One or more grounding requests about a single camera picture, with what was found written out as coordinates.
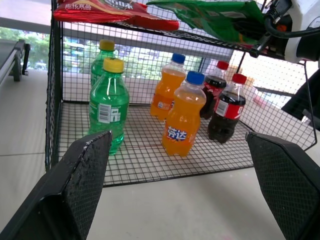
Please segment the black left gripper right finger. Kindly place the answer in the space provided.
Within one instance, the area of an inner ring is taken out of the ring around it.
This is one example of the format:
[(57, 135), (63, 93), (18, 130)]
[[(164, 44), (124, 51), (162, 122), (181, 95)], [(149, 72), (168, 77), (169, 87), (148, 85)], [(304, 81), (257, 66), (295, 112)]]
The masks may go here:
[(261, 193), (286, 240), (320, 240), (320, 166), (297, 144), (247, 132)]

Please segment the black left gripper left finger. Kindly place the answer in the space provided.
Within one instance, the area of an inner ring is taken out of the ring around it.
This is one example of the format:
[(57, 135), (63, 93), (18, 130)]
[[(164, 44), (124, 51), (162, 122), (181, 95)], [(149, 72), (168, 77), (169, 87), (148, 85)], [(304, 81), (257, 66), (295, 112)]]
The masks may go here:
[(111, 131), (74, 141), (46, 172), (5, 228), (0, 240), (86, 240), (99, 203)]

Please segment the cola bottle red cap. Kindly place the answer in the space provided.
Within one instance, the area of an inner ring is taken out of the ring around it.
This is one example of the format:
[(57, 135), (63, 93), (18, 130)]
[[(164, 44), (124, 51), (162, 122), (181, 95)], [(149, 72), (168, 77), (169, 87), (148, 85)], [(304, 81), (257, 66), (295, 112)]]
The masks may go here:
[(204, 78), (204, 88), (202, 90), (206, 95), (206, 103), (200, 110), (201, 118), (208, 120), (212, 117), (217, 98), (227, 86), (225, 73), (228, 67), (229, 63), (220, 60)]
[(226, 143), (234, 134), (246, 104), (244, 85), (247, 77), (235, 73), (229, 84), (217, 97), (207, 133), (211, 140)]

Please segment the green soda bottle yellow cap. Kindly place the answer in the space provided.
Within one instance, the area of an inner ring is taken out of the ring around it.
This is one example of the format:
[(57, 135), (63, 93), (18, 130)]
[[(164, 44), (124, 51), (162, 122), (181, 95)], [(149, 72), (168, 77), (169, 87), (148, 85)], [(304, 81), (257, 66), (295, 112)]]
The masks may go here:
[(115, 42), (112, 40), (101, 39), (99, 41), (99, 53), (94, 59), (91, 65), (90, 72), (90, 84), (91, 87), (95, 85), (97, 80), (104, 73), (104, 59), (105, 58), (114, 58), (115, 57)]
[(89, 96), (89, 134), (111, 131), (109, 154), (115, 155), (124, 141), (124, 127), (130, 94), (123, 80), (124, 62), (118, 58), (103, 60), (103, 73)]

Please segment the orange soda bottle blue cap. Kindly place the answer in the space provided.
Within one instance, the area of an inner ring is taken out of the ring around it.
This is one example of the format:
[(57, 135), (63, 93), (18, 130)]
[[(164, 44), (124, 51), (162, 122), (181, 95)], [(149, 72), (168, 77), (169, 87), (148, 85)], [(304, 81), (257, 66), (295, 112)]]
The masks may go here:
[(189, 71), (185, 84), (174, 92), (174, 104), (168, 113), (162, 134), (162, 146), (168, 155), (188, 155), (201, 124), (200, 111), (207, 98), (203, 91), (205, 75)]
[(170, 63), (161, 69), (161, 80), (155, 87), (153, 99), (150, 105), (150, 115), (164, 121), (174, 101), (174, 92), (186, 78), (184, 69), (186, 56), (173, 53)]

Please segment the green potato chip bag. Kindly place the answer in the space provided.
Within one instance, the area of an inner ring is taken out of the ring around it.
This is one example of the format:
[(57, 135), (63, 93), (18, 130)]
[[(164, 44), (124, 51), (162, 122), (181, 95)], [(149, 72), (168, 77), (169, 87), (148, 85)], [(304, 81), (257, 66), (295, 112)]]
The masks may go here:
[(264, 15), (255, 1), (151, 0), (172, 11), (192, 29), (224, 42), (255, 45), (266, 33)]

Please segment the red potato chip bag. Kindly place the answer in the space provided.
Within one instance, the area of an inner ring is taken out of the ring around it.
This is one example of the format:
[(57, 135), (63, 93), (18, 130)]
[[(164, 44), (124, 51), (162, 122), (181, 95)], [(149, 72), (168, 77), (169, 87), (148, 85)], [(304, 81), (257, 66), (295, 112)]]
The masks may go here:
[(157, 31), (177, 31), (177, 20), (162, 19), (134, 0), (57, 0), (53, 17), (61, 22), (106, 24), (124, 22)]

